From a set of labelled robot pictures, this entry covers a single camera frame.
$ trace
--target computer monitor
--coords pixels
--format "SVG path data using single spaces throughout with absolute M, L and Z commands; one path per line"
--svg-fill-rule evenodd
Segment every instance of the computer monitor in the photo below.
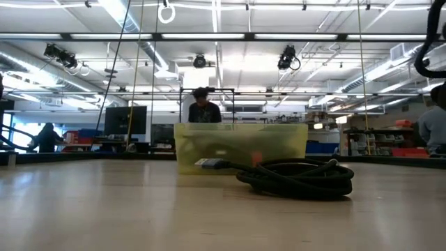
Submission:
M 126 135 L 131 107 L 113 107 L 105 110 L 106 135 Z M 133 107 L 131 134 L 146 134 L 147 107 Z

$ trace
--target translucent yellow bin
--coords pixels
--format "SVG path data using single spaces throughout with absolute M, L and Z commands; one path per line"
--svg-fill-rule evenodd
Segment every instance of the translucent yellow bin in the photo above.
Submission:
M 201 158 L 223 158 L 252 166 L 264 160 L 304 158 L 306 124 L 177 123 L 176 157 L 180 174 L 234 174 L 232 169 L 201 169 Z

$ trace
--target cable connector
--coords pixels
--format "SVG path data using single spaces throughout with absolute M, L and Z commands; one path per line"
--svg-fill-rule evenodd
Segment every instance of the cable connector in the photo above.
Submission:
M 200 166 L 203 169 L 224 169 L 228 167 L 229 161 L 220 159 L 220 158 L 213 158 L 213 159 L 207 159 L 203 158 L 200 159 L 195 163 L 195 165 Z

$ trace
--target ceiling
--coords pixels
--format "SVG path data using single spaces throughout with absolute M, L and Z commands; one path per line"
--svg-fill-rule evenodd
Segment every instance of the ceiling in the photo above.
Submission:
M 308 0 L 307 10 L 302 11 L 302 1 L 287 0 L 263 0 L 249 1 L 250 11 L 244 9 L 246 1 L 222 0 L 222 10 L 218 13 L 217 32 L 222 33 L 359 33 L 359 26 L 364 33 L 425 33 L 428 11 L 411 10 L 401 11 L 403 8 L 429 7 L 430 0 L 371 0 L 362 1 L 362 6 L 367 2 L 374 8 L 360 11 L 360 22 L 356 10 L 338 10 L 339 7 L 356 6 L 355 0 Z M 90 1 L 92 8 L 43 8 L 36 6 L 55 6 L 69 4 L 84 4 L 84 1 L 69 0 L 28 0 L 28 1 L 0 1 L 9 3 L 15 7 L 9 8 L 0 4 L 0 22 L 3 25 L 0 32 L 27 32 L 27 33 L 119 33 L 121 27 L 114 18 L 97 1 Z M 157 3 L 157 1 L 145 1 L 145 4 Z M 183 4 L 195 8 L 181 8 L 176 6 L 176 16 L 168 24 L 163 24 L 157 18 L 157 7 L 144 7 L 142 17 L 142 30 L 147 33 L 212 33 L 213 12 L 209 9 L 196 9 L 197 6 L 212 7 L 211 0 L 199 1 L 172 1 L 171 3 Z M 386 7 L 396 3 L 393 8 Z M 132 1 L 131 13 L 135 22 L 141 21 L 142 1 Z M 288 6 L 289 9 L 278 10 L 275 6 Z M 234 7 L 238 10 L 227 10 Z M 327 10 L 314 10 L 315 7 L 324 7 Z M 169 10 L 163 10 L 164 18 L 168 18 Z M 45 41 L 14 40 L 4 41 L 23 52 L 35 56 L 43 61 L 48 61 L 43 52 L 47 43 Z M 100 89 L 106 89 L 103 83 L 107 73 L 105 68 L 111 68 L 113 58 L 118 50 L 118 43 L 109 45 L 107 56 L 107 43 L 104 42 L 55 42 L 57 46 L 76 54 L 79 62 L 83 62 L 91 69 L 87 76 L 77 74 L 75 77 L 88 82 Z M 390 49 L 398 43 L 306 43 L 286 41 L 272 42 L 157 42 L 153 43 L 157 53 L 165 61 L 176 62 L 180 73 L 192 68 L 191 59 L 196 54 L 204 54 L 211 62 L 217 61 L 216 49 L 221 53 L 219 67 L 222 69 L 222 82 L 220 87 L 235 88 L 237 91 L 258 92 L 265 91 L 267 87 L 281 92 L 326 92 L 332 90 L 333 83 L 342 84 L 346 79 L 362 72 L 364 68 L 373 67 L 376 63 L 390 56 Z M 279 55 L 287 45 L 294 45 L 296 51 L 301 53 L 298 58 L 302 62 L 299 71 L 293 74 L 281 74 L 277 69 Z M 137 62 L 138 45 L 135 42 L 122 42 L 118 50 L 116 62 L 116 79 L 111 83 L 111 90 L 115 91 L 120 86 L 130 87 L 136 82 L 137 90 L 148 91 L 155 84 L 155 91 L 178 91 L 180 81 L 174 79 L 160 79 L 153 77 L 154 65 L 152 60 L 143 51 L 140 51 Z M 49 63 L 63 69 L 57 62 Z M 414 78 L 416 72 L 409 70 L 408 63 L 389 74 L 375 79 L 375 82 L 383 83 L 384 87 L 392 86 L 406 79 Z M 211 74 L 209 84 L 218 87 L 215 72 Z M 393 91 L 408 92 L 404 89 L 416 89 L 426 86 L 422 78 L 416 83 L 410 82 Z M 380 89 L 368 88 L 372 92 Z M 15 91 L 26 91 L 26 88 Z M 131 96 L 121 96 L 129 100 Z M 178 95 L 157 95 L 160 100 L 175 100 Z M 258 100 L 264 96 L 241 96 L 237 99 Z M 290 96 L 291 100 L 309 100 L 311 96 Z M 137 96 L 136 99 L 150 99 L 147 96 Z M 336 99 L 337 102 L 348 103 L 351 100 Z

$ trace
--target table surface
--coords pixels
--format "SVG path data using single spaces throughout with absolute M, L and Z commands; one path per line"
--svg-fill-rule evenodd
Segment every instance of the table surface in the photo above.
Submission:
M 348 163 L 344 201 L 255 194 L 176 163 L 86 160 L 0 171 L 0 250 L 444 250 L 446 171 Z

